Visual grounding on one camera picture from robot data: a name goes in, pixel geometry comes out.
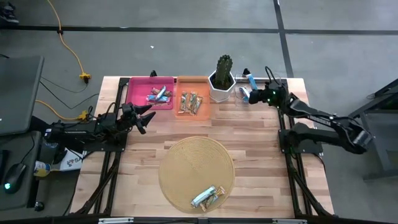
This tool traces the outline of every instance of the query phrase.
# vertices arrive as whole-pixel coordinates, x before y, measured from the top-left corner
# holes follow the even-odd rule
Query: potted cactus
[[[217,103],[228,100],[235,80],[231,73],[232,59],[229,55],[220,57],[217,69],[209,76],[210,98]]]

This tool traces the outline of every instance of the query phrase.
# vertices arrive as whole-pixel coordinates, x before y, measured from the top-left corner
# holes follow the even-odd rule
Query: woven placemat
[[[192,199],[211,185],[222,186],[226,194],[206,212],[219,207],[231,193],[235,178],[232,158],[219,142],[206,137],[183,139],[170,148],[159,168],[159,183],[167,200],[187,213],[204,213],[193,208]]]

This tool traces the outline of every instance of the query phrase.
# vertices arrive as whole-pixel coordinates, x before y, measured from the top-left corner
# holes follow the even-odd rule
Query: butcher block tabletop
[[[104,77],[95,114],[105,113],[116,99],[119,78]],[[289,91],[308,103],[304,80],[287,79]],[[247,84],[238,84],[236,89]],[[122,102],[126,98],[124,90]],[[211,102],[210,119],[186,121],[177,119],[174,110],[157,111],[141,135],[134,128],[122,153],[111,215],[114,217],[294,217],[285,157],[280,152],[277,110],[265,103],[244,105],[232,92],[227,102]],[[308,120],[301,122],[313,126]],[[183,213],[164,197],[159,186],[159,166],[170,147],[183,138],[206,136],[227,148],[235,168],[231,195],[216,210],[205,214]],[[319,158],[303,154],[308,188],[330,213],[333,213],[325,171]],[[71,212],[89,199],[100,180],[104,153],[94,152],[84,161],[76,185]],[[108,196],[105,188],[104,209]],[[300,208],[304,211],[302,191],[298,190]]]

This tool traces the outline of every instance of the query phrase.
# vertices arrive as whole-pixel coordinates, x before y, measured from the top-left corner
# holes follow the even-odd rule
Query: concrete floor
[[[46,1],[14,0],[21,25],[57,25]],[[65,26],[278,28],[273,0],[53,0]],[[286,29],[396,30],[394,0],[280,0]],[[206,75],[218,57],[230,54],[233,72],[249,68],[264,77],[268,65],[281,77],[285,70],[279,34],[193,32],[65,32],[65,41],[93,76],[83,93],[71,94],[49,84],[69,105],[99,92],[105,75]],[[287,35],[294,77],[304,78],[313,107],[340,115],[366,102],[366,96],[397,78],[396,35]],[[67,88],[84,87],[73,55],[54,31],[1,30],[0,53],[10,57],[42,55],[42,76]],[[95,106],[96,98],[68,110],[42,86],[37,99],[73,117]],[[51,123],[57,117],[42,105],[34,115]],[[335,213],[345,218],[398,220],[398,179],[363,182],[379,170],[374,152],[358,156],[324,146],[326,176]],[[40,183],[42,212],[19,209],[0,219],[61,215],[70,201],[77,172],[52,175]]]

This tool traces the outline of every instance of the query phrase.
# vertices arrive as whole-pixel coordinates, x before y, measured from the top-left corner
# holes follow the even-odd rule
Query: white hexagonal pot
[[[210,98],[214,100],[217,103],[222,103],[224,101],[227,101],[229,96],[231,95],[232,90],[234,89],[234,86],[236,84],[234,77],[232,76],[232,73],[229,73],[229,77],[232,80],[232,85],[229,89],[227,90],[219,90],[213,87],[213,84],[211,83],[211,77],[215,75],[216,71],[214,71],[211,75],[209,75],[209,86],[210,86]]]

